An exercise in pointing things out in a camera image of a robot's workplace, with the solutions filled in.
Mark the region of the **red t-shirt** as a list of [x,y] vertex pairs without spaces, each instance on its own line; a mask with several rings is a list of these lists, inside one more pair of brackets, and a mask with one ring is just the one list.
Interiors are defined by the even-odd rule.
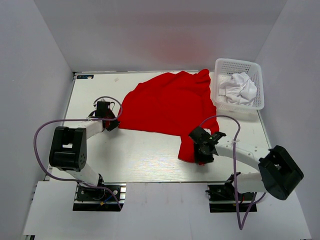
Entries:
[[194,74],[167,72],[139,83],[121,104],[119,128],[179,136],[178,159],[195,163],[189,134],[198,126],[219,131],[210,84],[208,69]]

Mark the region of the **white t-shirt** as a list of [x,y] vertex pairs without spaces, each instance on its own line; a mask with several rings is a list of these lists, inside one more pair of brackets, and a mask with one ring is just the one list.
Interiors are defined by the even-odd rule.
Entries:
[[257,87],[247,73],[234,73],[221,80],[218,95],[226,97],[228,104],[252,107],[257,96]]

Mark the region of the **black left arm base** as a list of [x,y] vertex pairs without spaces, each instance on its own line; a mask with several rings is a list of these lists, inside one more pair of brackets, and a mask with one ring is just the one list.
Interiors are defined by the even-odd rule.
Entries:
[[[125,183],[103,184],[110,189],[122,208],[126,198]],[[74,212],[120,212],[117,201],[105,189],[88,188],[78,185],[75,190],[73,208]]]

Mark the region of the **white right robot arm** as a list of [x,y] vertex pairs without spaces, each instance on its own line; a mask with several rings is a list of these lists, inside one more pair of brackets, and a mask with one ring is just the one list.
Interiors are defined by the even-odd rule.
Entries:
[[289,152],[282,146],[261,148],[235,141],[223,132],[209,134],[200,126],[189,137],[194,145],[196,163],[211,163],[214,156],[235,159],[254,168],[254,173],[239,173],[228,180],[226,195],[236,200],[244,193],[269,193],[284,201],[304,178]]

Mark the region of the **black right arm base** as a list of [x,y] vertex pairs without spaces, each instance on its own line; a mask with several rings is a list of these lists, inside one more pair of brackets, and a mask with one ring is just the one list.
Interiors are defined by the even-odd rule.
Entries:
[[[232,185],[234,182],[234,175],[224,183],[209,184],[205,191],[208,195],[210,213],[235,213],[236,199],[235,188]],[[239,212],[245,213],[254,198],[253,192],[237,193]]]

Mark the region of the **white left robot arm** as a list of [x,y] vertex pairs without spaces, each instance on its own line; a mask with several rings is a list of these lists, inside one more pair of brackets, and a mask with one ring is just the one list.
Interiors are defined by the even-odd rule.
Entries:
[[96,200],[105,196],[106,187],[102,184],[102,176],[87,163],[87,140],[119,126],[120,121],[111,108],[113,104],[114,102],[102,100],[94,104],[95,110],[89,117],[98,120],[81,122],[75,128],[56,127],[49,154],[49,164],[52,167],[70,174],[80,181],[80,185],[89,186],[88,193]]

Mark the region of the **blue table label sticker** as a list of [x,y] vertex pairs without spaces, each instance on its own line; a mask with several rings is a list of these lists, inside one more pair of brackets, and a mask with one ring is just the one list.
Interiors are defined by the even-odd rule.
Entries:
[[77,75],[76,79],[80,79],[80,80],[87,80],[87,79],[93,79],[94,75],[93,74],[82,74],[82,75]]

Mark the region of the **white plastic basket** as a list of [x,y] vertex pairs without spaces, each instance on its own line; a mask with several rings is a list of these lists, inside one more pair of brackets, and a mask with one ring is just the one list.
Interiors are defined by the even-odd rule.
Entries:
[[212,84],[211,97],[220,110],[249,113],[265,106],[262,69],[257,63],[219,58]]

